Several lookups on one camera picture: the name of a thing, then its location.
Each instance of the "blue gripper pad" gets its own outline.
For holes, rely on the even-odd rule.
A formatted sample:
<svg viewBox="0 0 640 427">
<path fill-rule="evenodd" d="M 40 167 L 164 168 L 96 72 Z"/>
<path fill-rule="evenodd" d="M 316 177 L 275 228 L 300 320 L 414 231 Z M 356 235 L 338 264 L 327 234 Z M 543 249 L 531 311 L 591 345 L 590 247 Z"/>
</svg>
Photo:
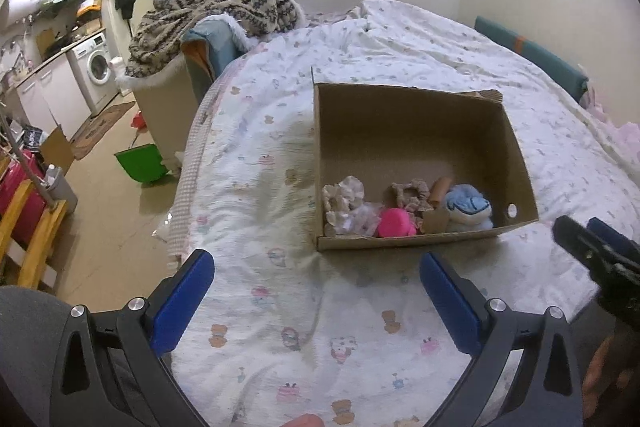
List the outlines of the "blue gripper pad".
<svg viewBox="0 0 640 427">
<path fill-rule="evenodd" d="M 174 350 L 178 345 L 191 317 L 213 282 L 215 265 L 211 254 L 206 250 L 195 250 L 191 256 L 194 255 L 194 263 L 182 274 L 154 318 L 149 344 L 158 357 Z"/>
<path fill-rule="evenodd" d="M 612 229 L 607 223 L 597 217 L 591 217 L 587 223 L 587 230 L 597 235 L 604 243 L 607 243 L 613 250 L 627 259 L 640 264 L 640 255 L 636 250 L 636 245 L 618 230 Z"/>
<path fill-rule="evenodd" d="M 420 281 L 458 350 L 472 357 L 479 355 L 481 322 L 431 253 L 420 259 Z"/>
</svg>

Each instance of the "beige tile floor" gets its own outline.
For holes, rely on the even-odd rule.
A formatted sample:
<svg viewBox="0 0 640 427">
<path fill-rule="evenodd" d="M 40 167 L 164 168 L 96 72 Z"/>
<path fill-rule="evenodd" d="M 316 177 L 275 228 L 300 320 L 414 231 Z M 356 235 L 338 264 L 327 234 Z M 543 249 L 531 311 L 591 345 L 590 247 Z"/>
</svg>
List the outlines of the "beige tile floor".
<svg viewBox="0 0 640 427">
<path fill-rule="evenodd" d="M 132 94 L 113 103 L 129 100 Z M 91 311 L 122 308 L 132 297 L 148 296 L 167 276 L 166 247 L 151 233 L 174 202 L 177 180 L 166 176 L 142 185 L 113 155 L 135 137 L 130 122 L 137 110 L 129 110 L 66 174 L 78 207 L 63 221 L 49 264 L 59 272 L 56 295 Z M 141 134 L 136 145 L 151 141 Z"/>
</svg>

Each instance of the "white appliance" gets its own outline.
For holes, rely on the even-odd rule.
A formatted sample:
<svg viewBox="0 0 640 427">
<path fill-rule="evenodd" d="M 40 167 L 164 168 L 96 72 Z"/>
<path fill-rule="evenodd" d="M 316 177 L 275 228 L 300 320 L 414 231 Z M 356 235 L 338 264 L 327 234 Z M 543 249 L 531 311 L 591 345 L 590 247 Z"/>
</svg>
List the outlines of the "white appliance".
<svg viewBox="0 0 640 427">
<path fill-rule="evenodd" d="M 66 56 L 91 114 L 96 116 L 118 93 L 115 76 L 109 69 L 111 55 L 104 33 L 80 42 Z"/>
<path fill-rule="evenodd" d="M 0 10 L 0 26 L 2 29 L 30 13 L 36 13 L 45 0 L 6 0 Z"/>
</svg>

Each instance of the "floor mat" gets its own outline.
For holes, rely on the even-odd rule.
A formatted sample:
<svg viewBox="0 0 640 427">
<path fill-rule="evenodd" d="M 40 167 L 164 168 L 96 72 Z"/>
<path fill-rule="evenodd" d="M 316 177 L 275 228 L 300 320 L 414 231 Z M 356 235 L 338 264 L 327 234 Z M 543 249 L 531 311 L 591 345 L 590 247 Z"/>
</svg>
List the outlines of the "floor mat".
<svg viewBox="0 0 640 427">
<path fill-rule="evenodd" d="M 134 105 L 136 105 L 135 102 L 119 103 L 94 118 L 72 143 L 76 160 L 87 156 L 105 133 Z"/>
</svg>

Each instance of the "bed sheet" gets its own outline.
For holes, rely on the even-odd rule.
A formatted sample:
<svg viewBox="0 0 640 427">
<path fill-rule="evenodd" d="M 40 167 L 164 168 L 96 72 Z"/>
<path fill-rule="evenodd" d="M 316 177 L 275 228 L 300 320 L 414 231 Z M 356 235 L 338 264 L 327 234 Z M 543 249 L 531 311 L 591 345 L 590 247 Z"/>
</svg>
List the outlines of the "bed sheet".
<svg viewBox="0 0 640 427">
<path fill-rule="evenodd" d="M 366 1 L 232 66 L 208 95 L 214 117 L 182 245 L 210 251 L 216 277 L 172 362 L 211 426 L 276 427 L 305 412 L 327 425 L 423 425 L 469 361 L 420 285 L 420 250 L 316 252 L 311 67 L 323 82 L 503 93 L 541 220 L 431 248 L 484 295 L 571 318 L 596 288 L 553 243 L 552 220 L 598 216 L 640 239 L 637 163 L 539 68 L 466 26 Z"/>
</svg>

